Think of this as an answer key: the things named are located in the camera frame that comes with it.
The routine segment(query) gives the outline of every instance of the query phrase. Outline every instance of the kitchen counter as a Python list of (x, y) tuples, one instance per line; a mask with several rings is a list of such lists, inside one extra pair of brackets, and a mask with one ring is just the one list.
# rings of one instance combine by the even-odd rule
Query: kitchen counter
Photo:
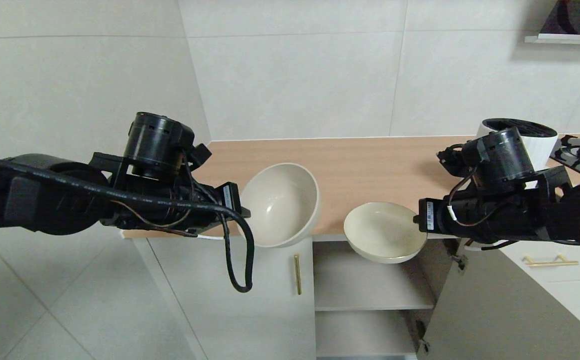
[[(459, 178), (445, 171), (436, 153), (470, 139), (473, 136), (215, 141), (209, 145), (212, 157), (194, 171), (194, 177), (213, 186), (235, 182), (242, 191), (268, 166), (301, 164), (314, 174), (322, 194), (321, 215), (313, 233), (341, 234), (345, 216), (363, 203), (386, 201), (418, 212), (418, 199), (443, 198)], [(548, 162), (550, 167), (557, 165)], [(570, 169), (568, 173), (573, 184), (580, 183), (579, 173)], [(221, 233), (218, 227), (208, 232)], [(126, 230), (124, 237), (177, 235)]]

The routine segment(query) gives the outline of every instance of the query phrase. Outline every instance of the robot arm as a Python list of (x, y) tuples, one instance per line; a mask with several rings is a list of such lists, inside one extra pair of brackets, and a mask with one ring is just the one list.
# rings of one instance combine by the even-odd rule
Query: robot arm
[[(580, 245), (580, 184), (571, 186), (563, 166), (534, 171), (516, 128), (450, 146), (437, 157), (463, 180), (443, 199), (420, 199), (415, 217), (420, 231), (482, 244), (534, 240)], [(468, 188), (459, 190), (467, 180), (472, 180)], [(536, 187), (527, 188), (530, 182)]]
[[(254, 259), (254, 239), (244, 219), (249, 211), (241, 207), (235, 183), (214, 188), (196, 182), (192, 171), (211, 153), (193, 141), (194, 133), (182, 123), (139, 112), (123, 157), (96, 152), (89, 164), (40, 153), (0, 159), (0, 228), (69, 235), (100, 221), (196, 237), (221, 224), (230, 280), (247, 292)], [(245, 286), (232, 271), (227, 221), (236, 221), (246, 238)]]

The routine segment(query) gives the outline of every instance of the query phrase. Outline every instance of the bowl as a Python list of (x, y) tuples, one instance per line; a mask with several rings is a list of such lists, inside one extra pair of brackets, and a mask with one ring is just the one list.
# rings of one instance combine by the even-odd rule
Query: bowl
[(423, 248), (425, 233), (412, 218), (416, 214), (391, 202), (368, 202), (345, 217), (345, 237), (368, 260), (382, 264), (406, 262)]
[(299, 164), (265, 168), (248, 182), (240, 199), (251, 212), (246, 221), (260, 248), (292, 246), (310, 236), (319, 219), (317, 180)]

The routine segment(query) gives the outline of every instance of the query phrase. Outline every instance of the barcode label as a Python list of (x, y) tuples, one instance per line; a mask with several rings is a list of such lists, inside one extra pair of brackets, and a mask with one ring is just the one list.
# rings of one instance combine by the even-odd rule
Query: barcode label
[(232, 197), (230, 196), (230, 187), (223, 187), (223, 198), (225, 199), (225, 207), (232, 209)]
[(427, 201), (427, 229), (434, 230), (434, 204), (431, 201)]

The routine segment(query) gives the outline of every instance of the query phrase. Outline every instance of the white cabinet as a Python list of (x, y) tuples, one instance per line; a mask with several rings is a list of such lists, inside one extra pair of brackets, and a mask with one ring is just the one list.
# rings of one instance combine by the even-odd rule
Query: white cabinet
[[(223, 241), (165, 237), (150, 243), (208, 359), (316, 358), (310, 239), (287, 248), (256, 248), (253, 288), (247, 293), (230, 284)], [(244, 240), (232, 237), (232, 262), (241, 284), (245, 254)]]
[(432, 309), (432, 292), (415, 261), (378, 264), (343, 235), (314, 243), (317, 356), (415, 355), (404, 310)]
[[(580, 281), (580, 246), (545, 241), (523, 241), (501, 248), (501, 252), (539, 284)], [(551, 264), (530, 266), (531, 262)], [(562, 266), (564, 262), (573, 265)]]
[(465, 255), (464, 271), (453, 264), (448, 273), (419, 360), (580, 359), (575, 315), (501, 251)]

